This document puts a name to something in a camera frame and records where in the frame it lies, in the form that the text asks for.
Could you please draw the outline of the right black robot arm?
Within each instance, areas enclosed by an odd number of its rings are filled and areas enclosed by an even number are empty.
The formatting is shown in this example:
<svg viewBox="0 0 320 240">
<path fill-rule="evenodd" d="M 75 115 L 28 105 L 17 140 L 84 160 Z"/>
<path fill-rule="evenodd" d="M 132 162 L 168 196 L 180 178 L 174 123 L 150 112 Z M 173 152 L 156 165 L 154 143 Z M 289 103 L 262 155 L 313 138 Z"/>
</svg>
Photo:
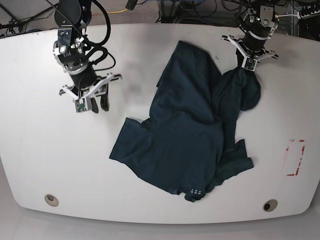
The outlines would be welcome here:
<svg viewBox="0 0 320 240">
<path fill-rule="evenodd" d="M 106 23 L 106 34 L 100 42 L 90 41 L 86 34 L 92 19 L 92 5 L 100 9 Z M 100 76 L 97 74 L 99 70 L 94 68 L 107 57 L 112 57 L 105 48 L 111 36 L 107 11 L 96 0 L 60 0 L 54 9 L 58 29 L 53 56 L 73 82 L 71 86 L 64 85 L 59 94 L 72 97 L 77 113 L 109 111 L 109 83 L 122 79 L 122 75 L 108 72 L 106 76 Z"/>
</svg>

